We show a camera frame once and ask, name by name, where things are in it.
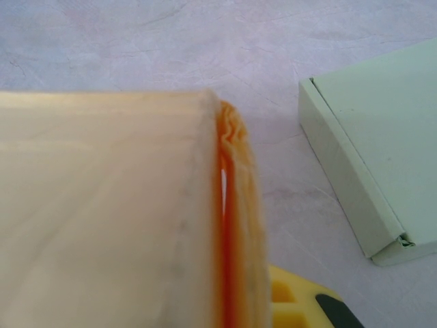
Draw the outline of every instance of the white surface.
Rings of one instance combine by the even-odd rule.
[[[271,261],[342,295],[367,327],[434,327],[437,256],[366,260],[302,134],[298,79],[437,36],[434,0],[0,2],[0,88],[212,87],[258,156]]]

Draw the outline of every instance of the cardboard box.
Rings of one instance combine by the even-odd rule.
[[[437,39],[301,81],[299,116],[367,257],[437,252]]]

